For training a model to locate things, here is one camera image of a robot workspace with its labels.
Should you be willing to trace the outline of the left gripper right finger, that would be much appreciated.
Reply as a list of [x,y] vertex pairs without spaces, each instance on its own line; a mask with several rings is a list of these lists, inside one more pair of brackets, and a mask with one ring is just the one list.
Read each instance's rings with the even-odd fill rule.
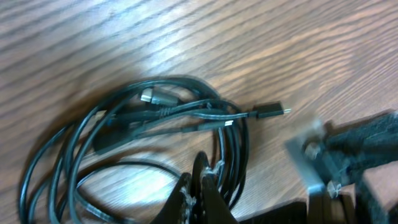
[[191,223],[196,224],[238,224],[221,194],[215,180],[217,170],[209,165],[205,152],[197,154],[193,163],[191,196],[196,202],[192,208]]

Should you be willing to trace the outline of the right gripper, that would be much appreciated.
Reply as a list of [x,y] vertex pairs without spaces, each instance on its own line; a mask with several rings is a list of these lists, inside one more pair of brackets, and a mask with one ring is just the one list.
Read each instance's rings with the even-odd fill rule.
[[397,112],[337,128],[314,119],[285,146],[307,189],[307,223],[397,223],[397,205],[386,210],[364,178],[397,161]]

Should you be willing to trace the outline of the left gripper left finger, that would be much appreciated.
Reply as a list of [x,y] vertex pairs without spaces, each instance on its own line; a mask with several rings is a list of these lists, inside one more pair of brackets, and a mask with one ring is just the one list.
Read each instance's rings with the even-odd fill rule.
[[183,173],[158,215],[150,224],[183,224],[189,218],[195,198],[190,195],[192,175]]

